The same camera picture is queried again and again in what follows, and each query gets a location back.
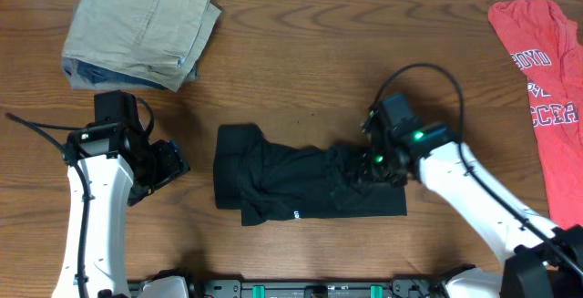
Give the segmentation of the black polo shirt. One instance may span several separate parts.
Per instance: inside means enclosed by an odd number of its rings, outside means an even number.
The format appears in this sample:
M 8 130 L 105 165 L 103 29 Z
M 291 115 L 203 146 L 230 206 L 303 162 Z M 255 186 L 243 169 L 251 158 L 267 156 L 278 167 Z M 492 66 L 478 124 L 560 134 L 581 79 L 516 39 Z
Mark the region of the black polo shirt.
M 265 221 L 404 216 L 405 176 L 383 175 L 372 149 L 293 148 L 254 124 L 221 125 L 213 163 L 215 204 L 244 226 Z

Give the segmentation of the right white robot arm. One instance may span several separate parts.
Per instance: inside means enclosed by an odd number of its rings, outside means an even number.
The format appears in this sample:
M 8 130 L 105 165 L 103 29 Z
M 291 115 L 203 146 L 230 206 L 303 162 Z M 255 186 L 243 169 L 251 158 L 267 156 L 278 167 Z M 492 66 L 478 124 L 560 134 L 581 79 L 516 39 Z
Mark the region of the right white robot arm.
M 410 174 L 445 200 L 483 239 L 500 273 L 460 267 L 429 289 L 432 297 L 579 297 L 582 229 L 560 229 L 490 174 L 447 125 L 368 120 L 377 179 Z

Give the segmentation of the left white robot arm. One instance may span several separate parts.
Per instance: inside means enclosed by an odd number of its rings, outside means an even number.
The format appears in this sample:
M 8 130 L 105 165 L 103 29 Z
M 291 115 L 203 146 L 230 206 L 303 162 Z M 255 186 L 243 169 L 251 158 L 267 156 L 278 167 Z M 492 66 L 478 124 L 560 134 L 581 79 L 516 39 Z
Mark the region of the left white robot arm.
M 139 121 L 73 128 L 61 151 L 71 204 L 55 297 L 182 297 L 186 276 L 157 275 L 130 289 L 125 265 L 127 208 L 189 171 L 174 141 L 149 143 Z

